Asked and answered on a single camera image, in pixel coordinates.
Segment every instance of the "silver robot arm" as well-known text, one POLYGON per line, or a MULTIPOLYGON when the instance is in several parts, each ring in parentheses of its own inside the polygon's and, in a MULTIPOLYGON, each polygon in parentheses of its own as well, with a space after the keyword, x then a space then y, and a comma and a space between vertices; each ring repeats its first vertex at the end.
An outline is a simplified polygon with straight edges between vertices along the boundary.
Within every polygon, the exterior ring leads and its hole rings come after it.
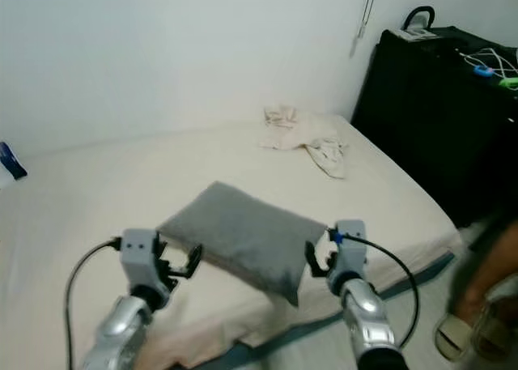
POLYGON ((129 295, 121 296, 101 322, 96 343, 83 361, 84 370, 130 370, 146 341, 153 313, 165 307, 178 285, 189 279, 202 259, 202 247, 191 250, 187 265, 171 268, 160 259, 165 243, 155 230, 130 229, 121 238, 121 263, 129 280, 129 295))
POLYGON ((338 251, 328 258, 327 270, 318 264, 314 246, 306 244, 312 276, 326 277, 330 291, 342 299, 343 318, 359 370, 408 370, 395 343, 384 302, 364 277, 367 246, 342 240, 341 234, 346 233, 364 238, 365 225, 361 220, 343 220, 329 232, 329 240, 337 244, 338 251))

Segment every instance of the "crumpled cloth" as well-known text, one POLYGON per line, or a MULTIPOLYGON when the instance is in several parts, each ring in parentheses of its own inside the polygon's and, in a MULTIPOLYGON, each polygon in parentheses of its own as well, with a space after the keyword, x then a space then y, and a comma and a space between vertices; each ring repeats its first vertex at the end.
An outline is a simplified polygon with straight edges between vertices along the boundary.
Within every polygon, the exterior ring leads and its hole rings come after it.
POLYGON ((338 115, 308 113, 286 105, 266 107, 267 132, 260 146, 278 150, 305 147, 325 173, 345 178, 347 142, 338 132, 338 119, 345 121, 338 115))

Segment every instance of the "green clip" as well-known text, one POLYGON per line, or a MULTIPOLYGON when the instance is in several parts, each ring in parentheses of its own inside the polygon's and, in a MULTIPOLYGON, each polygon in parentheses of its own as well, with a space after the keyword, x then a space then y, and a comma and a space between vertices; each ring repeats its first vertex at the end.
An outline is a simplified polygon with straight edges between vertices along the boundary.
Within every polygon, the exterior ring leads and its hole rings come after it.
POLYGON ((499 86, 505 87, 507 89, 513 89, 514 87, 518 87, 518 77, 513 77, 510 79, 501 79, 499 86))

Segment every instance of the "white cable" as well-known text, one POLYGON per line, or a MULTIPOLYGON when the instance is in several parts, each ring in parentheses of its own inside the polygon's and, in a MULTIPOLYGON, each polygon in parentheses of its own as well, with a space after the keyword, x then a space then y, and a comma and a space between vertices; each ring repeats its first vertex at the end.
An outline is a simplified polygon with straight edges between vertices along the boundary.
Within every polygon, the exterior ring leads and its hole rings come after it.
MULTIPOLYGON (((518 75, 518 69, 516 69, 508 60, 506 60, 504 57, 500 56, 498 53, 495 52, 495 50, 493 48, 483 48, 483 49, 480 49, 478 52, 476 53, 473 53, 473 54, 464 54, 464 53, 459 53, 463 58, 464 58, 464 61, 468 64, 470 64, 471 66, 477 66, 475 65, 474 63, 470 62, 469 60, 472 60, 472 61, 475 61, 477 63, 479 63, 480 65, 486 67, 486 68, 491 68, 493 69, 495 72, 494 74, 498 77, 500 77, 501 79, 507 79, 507 76, 506 76, 506 71, 507 72, 514 72, 518 75), (482 51, 484 50, 487 50, 489 51, 489 53, 481 53, 482 51), (492 56, 494 58, 496 58, 496 61, 498 62, 499 64, 499 68, 492 68, 491 66, 488 66, 485 62, 483 62, 482 60, 479 60, 478 58, 474 57, 474 56, 492 56), (505 69, 503 67, 503 63, 506 63, 508 66, 511 67, 511 69, 505 69)), ((518 87, 507 87, 507 89, 511 90, 511 91, 518 91, 518 87)))

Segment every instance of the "mattress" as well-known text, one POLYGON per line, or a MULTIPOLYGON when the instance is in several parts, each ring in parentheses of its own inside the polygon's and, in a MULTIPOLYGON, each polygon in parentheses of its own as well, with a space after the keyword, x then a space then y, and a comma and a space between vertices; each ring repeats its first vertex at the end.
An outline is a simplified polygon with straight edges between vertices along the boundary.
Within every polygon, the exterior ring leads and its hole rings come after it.
MULTIPOLYGON (((263 127, 253 123, 25 159, 29 177, 0 192, 2 368, 62 368, 63 292, 76 261, 125 228, 156 227, 215 180, 328 225, 362 219, 368 239, 414 272, 459 247, 457 230, 426 192, 351 125, 343 122, 340 131, 349 144, 345 180, 326 176, 304 149, 260 148, 263 127)), ((321 260, 331 247, 321 239, 321 260)), ((185 262, 177 249, 164 256, 173 265, 185 262)), ((367 276, 379 290, 405 277, 376 250, 368 251, 367 260, 367 276)), ((83 268, 72 302, 78 361, 126 286, 114 251, 99 253, 83 268)), ((155 314, 138 368, 192 367, 237 341, 254 347, 339 307, 325 281, 313 279, 307 267, 299 307, 293 308, 202 262, 155 314)))

